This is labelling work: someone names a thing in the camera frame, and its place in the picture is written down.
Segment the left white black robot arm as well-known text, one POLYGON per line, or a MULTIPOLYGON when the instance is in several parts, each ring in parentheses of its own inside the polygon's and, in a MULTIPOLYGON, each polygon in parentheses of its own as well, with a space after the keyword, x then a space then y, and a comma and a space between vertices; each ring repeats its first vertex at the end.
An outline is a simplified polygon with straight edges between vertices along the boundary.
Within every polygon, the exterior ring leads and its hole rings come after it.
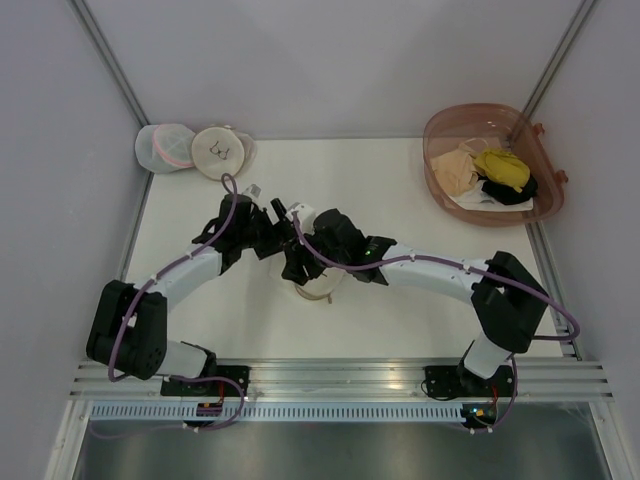
POLYGON ((204 347, 171 341, 171 311, 205 283, 221 277, 252 250, 260 260, 282 251, 291 226, 278 199, 277 221, 250 194, 226 195, 219 214, 179 258, 138 283, 112 280, 101 292, 86 344, 89 359, 108 368, 113 381, 154 376, 201 382, 217 375, 216 354, 204 347))

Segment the yellow bra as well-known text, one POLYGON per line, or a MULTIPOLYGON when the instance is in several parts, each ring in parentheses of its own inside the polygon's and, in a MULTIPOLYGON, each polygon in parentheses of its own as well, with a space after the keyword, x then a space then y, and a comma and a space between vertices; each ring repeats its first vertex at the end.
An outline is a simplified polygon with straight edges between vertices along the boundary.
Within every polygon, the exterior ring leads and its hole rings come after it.
POLYGON ((487 179, 508 185, 517 191, 531 176, 529 167, 507 150, 487 148, 474 158, 473 163, 487 179))

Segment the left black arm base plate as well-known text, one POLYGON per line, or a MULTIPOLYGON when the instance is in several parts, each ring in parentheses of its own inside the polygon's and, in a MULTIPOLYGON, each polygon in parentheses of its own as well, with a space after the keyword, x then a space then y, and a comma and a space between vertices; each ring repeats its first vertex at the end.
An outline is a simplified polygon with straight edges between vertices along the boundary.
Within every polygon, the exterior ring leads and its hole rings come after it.
POLYGON ((224 381, 163 381, 160 395, 163 397, 223 397, 239 399, 246 395, 250 384, 251 368, 248 365, 219 365, 216 374, 224 381))

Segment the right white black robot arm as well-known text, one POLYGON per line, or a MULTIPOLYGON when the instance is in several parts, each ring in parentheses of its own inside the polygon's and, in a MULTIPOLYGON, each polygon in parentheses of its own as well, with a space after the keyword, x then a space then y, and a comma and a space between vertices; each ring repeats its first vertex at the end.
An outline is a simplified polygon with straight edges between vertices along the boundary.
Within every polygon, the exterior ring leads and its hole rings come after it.
POLYGON ((547 309, 546 293, 512 254, 499 251, 489 260, 428 255, 364 235, 337 209, 315 217, 304 232, 301 214, 296 206, 285 216, 293 233, 284 248, 284 279, 303 286, 333 268, 362 283, 419 287, 473 308, 480 332, 456 368, 465 390, 484 386, 509 358, 528 351, 547 309))

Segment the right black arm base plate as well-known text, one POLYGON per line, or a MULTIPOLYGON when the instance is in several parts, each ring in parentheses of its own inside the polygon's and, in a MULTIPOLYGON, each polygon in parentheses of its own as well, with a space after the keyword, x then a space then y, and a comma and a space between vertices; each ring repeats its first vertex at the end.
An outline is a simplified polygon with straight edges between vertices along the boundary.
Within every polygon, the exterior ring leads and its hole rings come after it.
POLYGON ((433 400, 507 398, 514 393, 515 372, 502 364, 488 379, 482 379, 458 364, 427 365, 423 368, 421 390, 433 400))

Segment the beige round mesh laundry bag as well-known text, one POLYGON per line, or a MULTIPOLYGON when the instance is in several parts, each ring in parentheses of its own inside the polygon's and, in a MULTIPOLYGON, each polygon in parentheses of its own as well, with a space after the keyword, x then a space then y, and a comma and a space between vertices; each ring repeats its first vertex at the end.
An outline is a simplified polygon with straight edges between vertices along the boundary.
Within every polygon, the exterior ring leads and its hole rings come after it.
POLYGON ((337 268, 325 269, 319 277, 307 281, 300 286, 293 284, 295 292, 307 301, 326 301, 333 303, 333 292, 340 285, 345 272, 337 268))

